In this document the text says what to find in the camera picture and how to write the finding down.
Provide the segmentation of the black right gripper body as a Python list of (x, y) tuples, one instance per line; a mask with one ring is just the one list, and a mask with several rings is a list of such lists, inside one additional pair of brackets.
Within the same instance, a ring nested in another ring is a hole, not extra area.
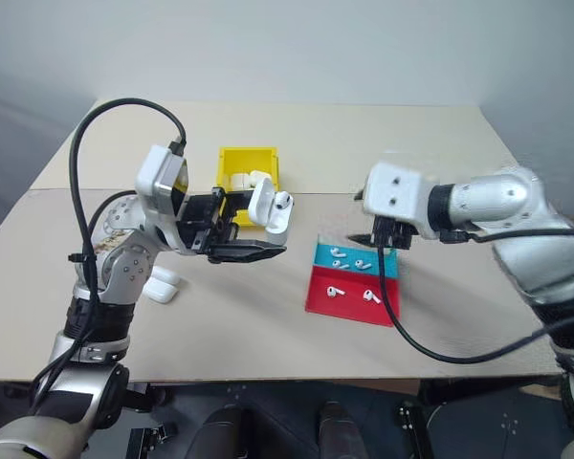
[(412, 225), (391, 217), (374, 217), (371, 243), (373, 247), (409, 250), (412, 240)]

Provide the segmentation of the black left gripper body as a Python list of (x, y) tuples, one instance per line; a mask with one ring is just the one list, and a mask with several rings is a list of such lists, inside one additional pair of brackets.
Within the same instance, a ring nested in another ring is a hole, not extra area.
[(239, 226), (232, 220), (237, 211), (225, 208), (226, 193), (223, 187), (217, 186), (210, 194), (187, 197), (176, 227), (188, 250), (207, 255), (211, 245), (236, 239)]

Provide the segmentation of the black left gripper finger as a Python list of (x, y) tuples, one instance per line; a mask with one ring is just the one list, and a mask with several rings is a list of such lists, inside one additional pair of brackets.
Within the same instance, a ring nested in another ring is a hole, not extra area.
[(285, 246), (259, 240), (232, 240), (223, 244), (211, 245), (207, 253), (209, 262), (253, 263), (273, 258), (284, 253)]
[(252, 200), (252, 189), (230, 191), (225, 194), (225, 208), (228, 211), (247, 210)]

